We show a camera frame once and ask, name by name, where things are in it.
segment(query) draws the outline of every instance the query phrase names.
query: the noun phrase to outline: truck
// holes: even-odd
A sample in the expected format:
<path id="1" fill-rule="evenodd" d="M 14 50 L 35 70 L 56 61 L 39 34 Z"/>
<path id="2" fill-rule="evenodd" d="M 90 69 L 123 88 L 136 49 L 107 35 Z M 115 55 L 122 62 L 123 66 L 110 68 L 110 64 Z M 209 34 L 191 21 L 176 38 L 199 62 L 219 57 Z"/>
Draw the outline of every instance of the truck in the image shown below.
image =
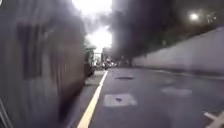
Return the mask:
<path id="1" fill-rule="evenodd" d="M 84 86 L 85 28 L 71 5 L 3 0 L 0 126 L 58 127 L 61 105 Z"/>
<path id="2" fill-rule="evenodd" d="M 95 72 L 94 66 L 94 50 L 96 47 L 89 43 L 85 43 L 85 65 L 84 65 L 84 72 L 85 77 L 88 78 L 92 76 Z"/>

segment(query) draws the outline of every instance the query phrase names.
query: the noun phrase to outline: sky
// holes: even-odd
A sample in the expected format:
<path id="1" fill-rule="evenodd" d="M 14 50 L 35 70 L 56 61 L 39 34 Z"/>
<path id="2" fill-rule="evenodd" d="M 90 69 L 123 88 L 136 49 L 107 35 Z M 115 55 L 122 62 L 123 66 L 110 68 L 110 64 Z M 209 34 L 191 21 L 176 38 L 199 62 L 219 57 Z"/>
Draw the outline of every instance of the sky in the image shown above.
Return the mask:
<path id="1" fill-rule="evenodd" d="M 113 31 L 101 26 L 88 33 L 98 49 L 111 46 L 114 52 L 133 55 L 147 52 L 146 38 L 156 37 L 179 21 L 190 23 L 198 10 L 224 8 L 224 0 L 73 0 L 84 17 L 113 14 Z"/>

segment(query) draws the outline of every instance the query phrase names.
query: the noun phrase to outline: yellow line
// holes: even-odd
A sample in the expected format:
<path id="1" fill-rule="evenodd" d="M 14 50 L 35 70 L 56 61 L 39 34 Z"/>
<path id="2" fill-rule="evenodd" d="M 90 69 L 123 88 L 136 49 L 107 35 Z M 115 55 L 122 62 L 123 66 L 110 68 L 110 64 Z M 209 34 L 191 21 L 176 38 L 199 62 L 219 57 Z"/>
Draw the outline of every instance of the yellow line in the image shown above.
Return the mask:
<path id="1" fill-rule="evenodd" d="M 103 82 L 107 76 L 107 73 L 108 71 L 105 72 L 103 78 L 101 79 L 100 83 L 99 83 L 99 86 L 97 87 L 94 95 L 93 95 L 93 98 L 92 100 L 90 101 L 85 113 L 83 114 L 80 122 L 79 122 L 79 125 L 77 126 L 77 128 L 88 128 L 89 127 L 89 123 L 91 121 L 91 118 L 93 116 L 93 112 L 95 110 L 95 107 L 96 107 L 96 104 L 97 104 L 97 101 L 99 99 L 99 96 L 100 96 L 100 92 L 101 92 L 101 89 L 103 87 Z"/>

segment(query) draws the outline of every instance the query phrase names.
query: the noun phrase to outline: bright light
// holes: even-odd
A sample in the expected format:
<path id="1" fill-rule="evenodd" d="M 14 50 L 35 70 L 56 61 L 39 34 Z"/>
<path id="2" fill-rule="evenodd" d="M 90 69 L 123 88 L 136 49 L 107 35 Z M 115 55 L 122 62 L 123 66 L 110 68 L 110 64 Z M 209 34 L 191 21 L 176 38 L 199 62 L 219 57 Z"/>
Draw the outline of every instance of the bright light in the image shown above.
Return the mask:
<path id="1" fill-rule="evenodd" d="M 190 20 L 191 21 L 198 21 L 199 20 L 199 15 L 196 13 L 190 14 Z"/>
<path id="2" fill-rule="evenodd" d="M 84 16 L 111 12 L 112 0 L 72 0 L 72 2 Z"/>
<path id="3" fill-rule="evenodd" d="M 108 27 L 99 28 L 94 33 L 87 35 L 89 42 L 96 46 L 96 52 L 102 52 L 105 47 L 111 47 L 112 34 L 108 31 Z"/>

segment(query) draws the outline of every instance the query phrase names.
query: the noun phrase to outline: street light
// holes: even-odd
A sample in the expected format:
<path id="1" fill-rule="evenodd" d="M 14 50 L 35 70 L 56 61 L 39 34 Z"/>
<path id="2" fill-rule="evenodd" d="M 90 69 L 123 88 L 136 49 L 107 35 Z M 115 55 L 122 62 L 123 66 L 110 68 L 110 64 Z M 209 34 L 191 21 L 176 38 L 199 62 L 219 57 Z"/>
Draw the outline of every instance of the street light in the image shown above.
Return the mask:
<path id="1" fill-rule="evenodd" d="M 197 13 L 191 13 L 189 15 L 189 18 L 191 21 L 198 21 L 199 20 L 199 15 Z"/>

